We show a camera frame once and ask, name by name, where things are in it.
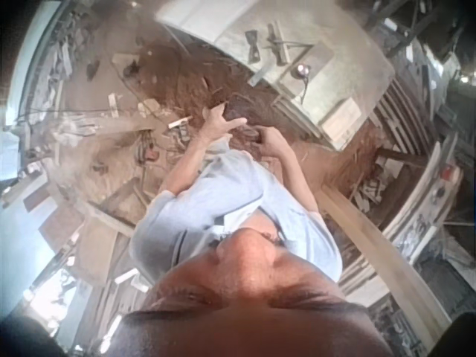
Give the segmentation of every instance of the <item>man's right hand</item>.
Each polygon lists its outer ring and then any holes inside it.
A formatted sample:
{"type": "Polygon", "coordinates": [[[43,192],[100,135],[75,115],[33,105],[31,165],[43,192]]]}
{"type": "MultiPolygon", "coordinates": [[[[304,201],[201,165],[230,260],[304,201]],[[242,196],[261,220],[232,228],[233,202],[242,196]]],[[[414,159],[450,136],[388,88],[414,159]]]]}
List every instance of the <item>man's right hand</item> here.
{"type": "Polygon", "coordinates": [[[293,154],[292,148],[278,129],[259,125],[254,128],[261,134],[261,143],[255,145],[260,149],[261,155],[282,160],[293,154]]]}

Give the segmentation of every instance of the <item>wooden post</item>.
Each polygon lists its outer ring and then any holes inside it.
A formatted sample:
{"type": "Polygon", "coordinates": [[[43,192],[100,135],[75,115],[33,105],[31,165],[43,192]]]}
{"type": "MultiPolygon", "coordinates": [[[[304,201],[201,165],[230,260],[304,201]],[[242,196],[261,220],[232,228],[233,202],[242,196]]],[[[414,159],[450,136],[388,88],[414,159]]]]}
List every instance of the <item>wooden post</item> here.
{"type": "Polygon", "coordinates": [[[335,188],[324,187],[318,194],[318,204],[374,267],[415,333],[430,350],[451,321],[425,281],[382,232],[335,188]]]}
{"type": "Polygon", "coordinates": [[[401,161],[404,164],[408,164],[414,167],[426,167],[428,158],[422,155],[404,154],[403,152],[393,151],[389,149],[379,148],[377,150],[378,156],[384,158],[392,158],[393,160],[401,161]]]}

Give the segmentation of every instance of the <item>dirt floor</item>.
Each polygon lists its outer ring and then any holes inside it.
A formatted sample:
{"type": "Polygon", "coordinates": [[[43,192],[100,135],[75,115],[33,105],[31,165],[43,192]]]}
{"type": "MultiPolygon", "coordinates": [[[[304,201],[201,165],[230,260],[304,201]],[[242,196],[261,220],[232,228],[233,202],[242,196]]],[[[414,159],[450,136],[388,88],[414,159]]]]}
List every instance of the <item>dirt floor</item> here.
{"type": "MultiPolygon", "coordinates": [[[[158,120],[169,123],[192,116],[190,133],[202,125],[202,109],[239,98],[243,104],[238,114],[246,116],[251,125],[276,126],[295,150],[313,193],[322,184],[335,185],[348,196],[352,185],[363,173],[372,175],[375,152],[382,145],[384,134],[369,120],[343,152],[331,152],[311,142],[296,129],[287,117],[276,112],[271,103],[277,92],[260,83],[255,88],[247,84],[252,73],[231,58],[200,42],[187,45],[188,56],[153,22],[139,21],[131,13],[118,12],[104,22],[95,33],[94,46],[75,68],[73,77],[65,84],[63,110],[89,111],[110,115],[108,95],[115,93],[121,115],[137,114],[138,103],[154,98],[160,104],[158,120]],[[112,63],[115,53],[140,54],[137,75],[123,78],[123,68],[112,63]],[[86,79],[86,66],[100,60],[91,81],[86,79]]],[[[183,148],[164,136],[163,124],[152,136],[161,149],[161,158],[145,167],[135,161],[140,135],[113,135],[84,138],[77,147],[61,146],[61,165],[50,165],[50,174],[63,187],[71,188],[79,197],[100,204],[133,177],[146,173],[155,190],[180,158],[183,148]],[[108,167],[107,173],[91,168],[92,162],[108,167]]],[[[251,150],[250,143],[235,133],[231,146],[251,150]]],[[[279,164],[268,165],[280,176],[279,164]]],[[[132,223],[145,214],[145,207],[131,195],[116,208],[114,214],[132,223]]]]}

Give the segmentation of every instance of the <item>man's left hand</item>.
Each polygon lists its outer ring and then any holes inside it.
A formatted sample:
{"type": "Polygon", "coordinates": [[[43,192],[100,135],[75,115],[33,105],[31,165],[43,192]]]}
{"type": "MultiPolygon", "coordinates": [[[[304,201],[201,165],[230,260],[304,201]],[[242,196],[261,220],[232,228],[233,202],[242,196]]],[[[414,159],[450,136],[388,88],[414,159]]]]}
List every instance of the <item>man's left hand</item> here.
{"type": "Polygon", "coordinates": [[[203,124],[203,127],[199,131],[199,137],[207,145],[220,139],[230,130],[245,125],[248,121],[246,118],[237,118],[226,121],[226,119],[223,118],[224,111],[224,103],[213,109],[204,109],[203,118],[205,119],[205,124],[203,124]]]}

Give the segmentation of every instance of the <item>man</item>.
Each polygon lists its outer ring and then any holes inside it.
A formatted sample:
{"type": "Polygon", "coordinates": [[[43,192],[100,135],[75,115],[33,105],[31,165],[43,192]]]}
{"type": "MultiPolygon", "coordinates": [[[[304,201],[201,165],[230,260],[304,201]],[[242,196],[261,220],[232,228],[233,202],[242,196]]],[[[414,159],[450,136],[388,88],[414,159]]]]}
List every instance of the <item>man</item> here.
{"type": "Polygon", "coordinates": [[[365,309],[336,284],[341,256],[291,147],[258,128],[283,186],[219,141],[246,123],[225,121],[224,108],[204,115],[136,229],[131,255],[155,287],[109,354],[389,356],[365,309]],[[207,150],[215,156],[198,174],[207,150]]]}

